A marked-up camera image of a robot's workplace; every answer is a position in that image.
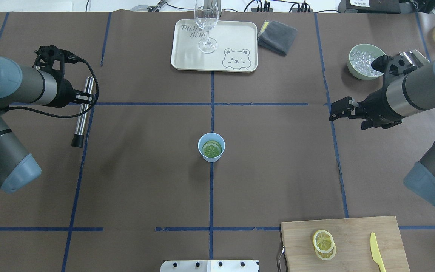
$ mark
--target plastic knife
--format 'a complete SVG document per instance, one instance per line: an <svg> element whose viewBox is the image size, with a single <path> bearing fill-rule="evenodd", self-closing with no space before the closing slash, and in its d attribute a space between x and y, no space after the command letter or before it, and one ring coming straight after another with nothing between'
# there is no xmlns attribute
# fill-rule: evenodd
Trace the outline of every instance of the plastic knife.
<svg viewBox="0 0 435 272"><path fill-rule="evenodd" d="M380 272L385 272L384 262L382 256L380 256L380 251L378 251L377 238L373 232L370 234L370 251L372 252L373 261L380 267Z"/></svg>

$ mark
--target bear face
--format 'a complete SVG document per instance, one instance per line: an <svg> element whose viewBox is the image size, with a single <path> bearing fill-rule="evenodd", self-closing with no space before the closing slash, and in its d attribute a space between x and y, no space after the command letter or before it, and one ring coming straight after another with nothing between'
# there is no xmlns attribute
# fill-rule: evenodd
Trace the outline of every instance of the bear face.
<svg viewBox="0 0 435 272"><path fill-rule="evenodd" d="M224 65L227 70L247 70L251 66L249 50L233 51L229 48L224 50L222 65Z"/></svg>

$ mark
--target bowl of ice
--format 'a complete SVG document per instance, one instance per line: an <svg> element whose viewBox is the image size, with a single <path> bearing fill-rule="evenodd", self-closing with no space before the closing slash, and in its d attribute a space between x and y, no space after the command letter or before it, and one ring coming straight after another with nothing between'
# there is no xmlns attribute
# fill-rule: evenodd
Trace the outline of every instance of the bowl of ice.
<svg viewBox="0 0 435 272"><path fill-rule="evenodd" d="M382 72L374 70L372 62L385 53L375 45L362 43L350 50L347 67L350 73L358 79L371 80L383 75Z"/></svg>

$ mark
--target white plastic plate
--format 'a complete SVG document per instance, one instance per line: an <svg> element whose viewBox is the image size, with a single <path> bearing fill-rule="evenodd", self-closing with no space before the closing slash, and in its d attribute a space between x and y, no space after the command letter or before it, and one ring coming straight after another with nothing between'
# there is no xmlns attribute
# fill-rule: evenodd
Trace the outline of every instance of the white plastic plate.
<svg viewBox="0 0 435 272"><path fill-rule="evenodd" d="M202 53L197 45L206 37L194 20L177 21L171 64L175 69L252 72L258 66L258 29L252 22L219 21L209 31L217 41L213 53Z"/></svg>
<svg viewBox="0 0 435 272"><path fill-rule="evenodd" d="M257 260L165 261L160 272L259 272L258 263Z"/></svg>

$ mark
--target cutting board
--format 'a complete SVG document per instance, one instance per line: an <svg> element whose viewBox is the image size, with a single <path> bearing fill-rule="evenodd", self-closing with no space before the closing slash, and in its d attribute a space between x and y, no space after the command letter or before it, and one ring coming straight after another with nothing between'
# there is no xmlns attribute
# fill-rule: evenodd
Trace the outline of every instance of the cutting board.
<svg viewBox="0 0 435 272"><path fill-rule="evenodd" d="M315 231L333 236L337 253L320 260L312 244ZM281 236L289 272L379 272L370 253L370 233L375 232L387 272L410 272L395 216L282 222Z"/></svg>

